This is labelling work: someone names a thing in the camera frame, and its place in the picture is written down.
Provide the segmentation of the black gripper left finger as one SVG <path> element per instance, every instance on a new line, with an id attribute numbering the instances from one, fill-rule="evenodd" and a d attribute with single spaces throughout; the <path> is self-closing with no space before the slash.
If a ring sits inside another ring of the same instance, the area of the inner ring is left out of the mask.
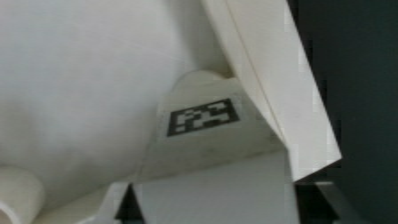
<path id="1" fill-rule="evenodd" d="M 146 224 L 133 187 L 128 187 L 121 201 L 115 220 L 121 224 Z"/>

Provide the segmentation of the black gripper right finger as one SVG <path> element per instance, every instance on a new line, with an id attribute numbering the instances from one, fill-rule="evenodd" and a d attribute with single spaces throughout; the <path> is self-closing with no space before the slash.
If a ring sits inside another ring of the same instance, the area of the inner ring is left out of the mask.
<path id="1" fill-rule="evenodd" d="M 300 224 L 371 224 L 330 181 L 297 182 Z"/>

